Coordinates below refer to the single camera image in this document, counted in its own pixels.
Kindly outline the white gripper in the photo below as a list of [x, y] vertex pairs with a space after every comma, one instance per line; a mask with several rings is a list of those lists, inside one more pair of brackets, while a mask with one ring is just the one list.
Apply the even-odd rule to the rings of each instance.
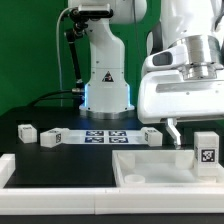
[[189, 59], [183, 44], [148, 56], [142, 68], [137, 114], [143, 124], [166, 121], [166, 130], [176, 148], [181, 147], [177, 120], [209, 120], [224, 117], [224, 66], [202, 63], [215, 72], [213, 78], [185, 79]]

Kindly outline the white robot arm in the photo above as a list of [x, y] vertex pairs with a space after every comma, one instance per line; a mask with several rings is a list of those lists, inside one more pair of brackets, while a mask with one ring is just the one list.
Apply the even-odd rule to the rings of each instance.
[[142, 20], [147, 0], [68, 0], [74, 32], [89, 37], [91, 78], [80, 112], [113, 118], [135, 109], [144, 124], [165, 123], [176, 145], [176, 124], [224, 117], [224, 0], [161, 0], [147, 37], [138, 104], [124, 80], [125, 47], [112, 24]]

